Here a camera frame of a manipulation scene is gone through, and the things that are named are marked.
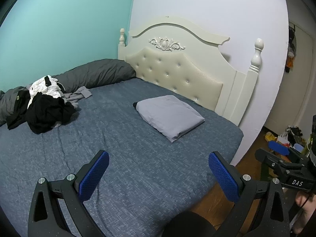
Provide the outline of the person's right hand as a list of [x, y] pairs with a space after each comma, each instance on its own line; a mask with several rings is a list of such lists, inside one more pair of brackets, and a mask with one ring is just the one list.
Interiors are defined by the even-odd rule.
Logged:
[[315, 211], [315, 194], [309, 196], [309, 194], [299, 191], [296, 194], [295, 201], [296, 204], [303, 209], [303, 212], [300, 214], [293, 226], [294, 232], [299, 234]]

